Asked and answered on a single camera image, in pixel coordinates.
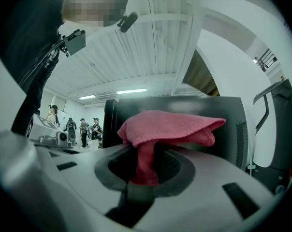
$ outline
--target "microphone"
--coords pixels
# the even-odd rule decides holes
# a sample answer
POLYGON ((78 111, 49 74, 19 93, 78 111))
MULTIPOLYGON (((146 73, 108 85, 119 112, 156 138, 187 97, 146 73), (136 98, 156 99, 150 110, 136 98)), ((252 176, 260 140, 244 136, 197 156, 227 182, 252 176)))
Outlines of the microphone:
POLYGON ((124 16, 121 21, 117 24, 120 27, 120 31, 125 33, 129 30, 129 28, 133 25, 133 23, 137 20, 137 13, 132 12, 129 16, 124 16))

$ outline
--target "white ceiling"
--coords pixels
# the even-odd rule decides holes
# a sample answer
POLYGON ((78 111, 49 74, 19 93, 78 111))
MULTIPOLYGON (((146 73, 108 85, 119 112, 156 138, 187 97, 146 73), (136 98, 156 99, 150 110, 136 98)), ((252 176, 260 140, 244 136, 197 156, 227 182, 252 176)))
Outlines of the white ceiling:
POLYGON ((110 98, 205 96, 182 84, 201 28, 231 42, 240 38, 235 35, 247 33, 247 42, 243 37, 245 45, 239 46, 244 51, 255 37, 228 18, 199 11, 198 0, 129 0, 127 14, 133 11, 139 19, 126 33, 121 33, 115 25, 95 29, 66 22, 61 26, 62 35, 84 29, 87 46, 69 58, 61 54, 46 86, 85 106, 100 105, 110 98), (139 88, 148 91, 116 94, 139 88), (79 99, 92 94, 97 98, 79 99))

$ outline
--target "folded cloth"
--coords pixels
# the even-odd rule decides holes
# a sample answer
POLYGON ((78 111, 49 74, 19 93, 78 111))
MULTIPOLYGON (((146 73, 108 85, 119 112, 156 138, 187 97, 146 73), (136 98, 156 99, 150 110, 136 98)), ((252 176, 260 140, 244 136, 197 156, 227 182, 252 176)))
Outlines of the folded cloth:
POLYGON ((215 143, 212 130, 225 123, 223 118, 210 118, 163 111, 144 111, 125 121, 118 131, 123 143, 138 148, 136 174, 131 181, 138 185, 156 186, 158 177, 152 164, 154 144, 178 145, 197 143, 211 146, 215 143))

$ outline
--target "whiteboard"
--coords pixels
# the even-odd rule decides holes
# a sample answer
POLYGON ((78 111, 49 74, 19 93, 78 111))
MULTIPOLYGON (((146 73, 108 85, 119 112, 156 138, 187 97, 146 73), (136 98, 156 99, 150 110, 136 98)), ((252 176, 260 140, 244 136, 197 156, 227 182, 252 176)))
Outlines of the whiteboard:
POLYGON ((59 120, 59 124, 60 124, 60 129, 64 130, 71 115, 67 114, 64 111, 61 111, 59 109, 58 109, 57 115, 58 115, 58 120, 59 120))

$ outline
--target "fluorescent light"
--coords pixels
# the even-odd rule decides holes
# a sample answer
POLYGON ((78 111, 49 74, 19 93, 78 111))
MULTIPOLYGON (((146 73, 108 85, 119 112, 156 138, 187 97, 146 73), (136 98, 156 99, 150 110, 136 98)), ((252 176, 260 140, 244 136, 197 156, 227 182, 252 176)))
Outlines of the fluorescent light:
POLYGON ((117 94, 128 94, 128 93, 137 93, 137 92, 146 92, 147 89, 134 89, 134 90, 125 90, 125 91, 117 91, 117 94))
POLYGON ((89 96, 80 97, 79 99, 85 100, 85 99, 90 99, 90 98, 96 98, 96 97, 94 95, 89 95, 89 96))

